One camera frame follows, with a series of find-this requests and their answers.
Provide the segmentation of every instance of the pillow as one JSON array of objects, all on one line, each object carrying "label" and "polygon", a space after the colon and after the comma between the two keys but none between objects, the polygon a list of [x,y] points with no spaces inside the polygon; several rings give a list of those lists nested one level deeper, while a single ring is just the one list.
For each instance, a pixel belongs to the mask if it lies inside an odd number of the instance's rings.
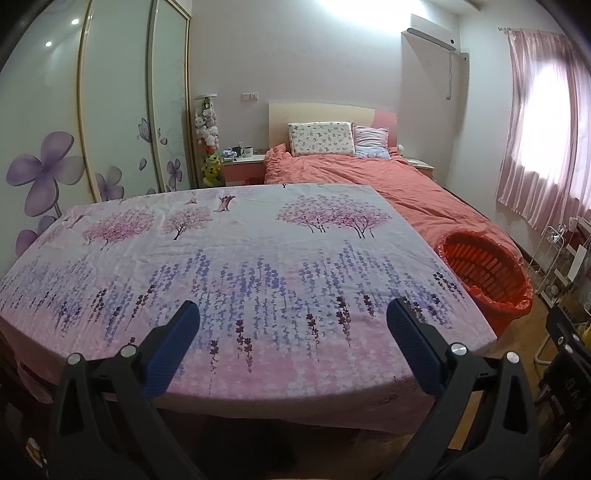
[{"label": "pillow", "polygon": [[388,153],[388,129],[362,127],[351,124],[355,156],[359,158],[390,158]]},{"label": "pillow", "polygon": [[349,122],[313,122],[288,126],[291,154],[294,157],[322,153],[355,156],[353,133]]}]

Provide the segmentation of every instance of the sliding wardrobe door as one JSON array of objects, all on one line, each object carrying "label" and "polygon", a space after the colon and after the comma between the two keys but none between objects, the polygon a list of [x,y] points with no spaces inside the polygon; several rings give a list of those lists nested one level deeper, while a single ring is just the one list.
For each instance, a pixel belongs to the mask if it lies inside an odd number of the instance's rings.
[{"label": "sliding wardrobe door", "polygon": [[187,33],[189,18],[167,0],[154,0],[148,80],[154,131],[154,154],[165,190],[191,188],[187,123]]},{"label": "sliding wardrobe door", "polygon": [[83,45],[80,113],[100,199],[160,190],[147,102],[151,0],[93,0]]},{"label": "sliding wardrobe door", "polygon": [[87,9],[50,3],[0,72],[0,278],[69,207],[94,202],[76,108]]}]

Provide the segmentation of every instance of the pink curtain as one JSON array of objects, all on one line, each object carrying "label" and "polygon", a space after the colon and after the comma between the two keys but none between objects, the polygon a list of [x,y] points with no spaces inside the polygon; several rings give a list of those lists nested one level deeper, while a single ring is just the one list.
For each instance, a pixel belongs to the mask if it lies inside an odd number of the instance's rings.
[{"label": "pink curtain", "polygon": [[537,231],[591,218],[591,76],[564,35],[507,34],[513,104],[496,199]]}]

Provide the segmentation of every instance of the pink duvet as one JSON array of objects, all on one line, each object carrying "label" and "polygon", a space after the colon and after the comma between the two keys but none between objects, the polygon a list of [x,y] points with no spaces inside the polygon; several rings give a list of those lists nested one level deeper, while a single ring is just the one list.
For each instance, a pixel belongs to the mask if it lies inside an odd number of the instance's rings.
[{"label": "pink duvet", "polygon": [[499,227],[411,167],[395,148],[391,160],[346,155],[292,157],[285,144],[269,150],[265,183],[357,183],[370,185],[434,247],[447,232],[485,233],[518,258],[519,249]]}]

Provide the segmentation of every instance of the air conditioner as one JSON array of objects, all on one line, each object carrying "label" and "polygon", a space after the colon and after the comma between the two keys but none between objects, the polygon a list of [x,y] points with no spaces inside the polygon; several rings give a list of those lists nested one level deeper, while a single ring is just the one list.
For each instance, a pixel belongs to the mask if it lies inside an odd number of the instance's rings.
[{"label": "air conditioner", "polygon": [[419,17],[418,15],[412,14],[410,17],[410,27],[408,27],[407,30],[408,33],[424,38],[425,40],[433,42],[435,45],[439,45],[449,51],[460,49],[460,39],[449,30],[446,30],[436,23],[430,22],[423,17]]}]

